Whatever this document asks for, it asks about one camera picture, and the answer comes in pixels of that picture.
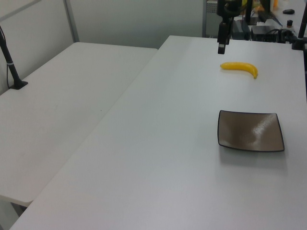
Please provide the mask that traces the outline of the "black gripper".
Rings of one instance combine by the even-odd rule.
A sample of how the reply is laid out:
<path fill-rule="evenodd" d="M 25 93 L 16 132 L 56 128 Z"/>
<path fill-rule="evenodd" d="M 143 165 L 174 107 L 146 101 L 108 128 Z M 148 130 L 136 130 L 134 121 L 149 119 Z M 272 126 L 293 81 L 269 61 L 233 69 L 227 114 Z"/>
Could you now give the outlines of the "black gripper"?
<path fill-rule="evenodd" d="M 223 55 L 225 53 L 225 47 L 229 44 L 231 29 L 234 18 L 222 19 L 219 24 L 218 30 L 218 54 Z"/>

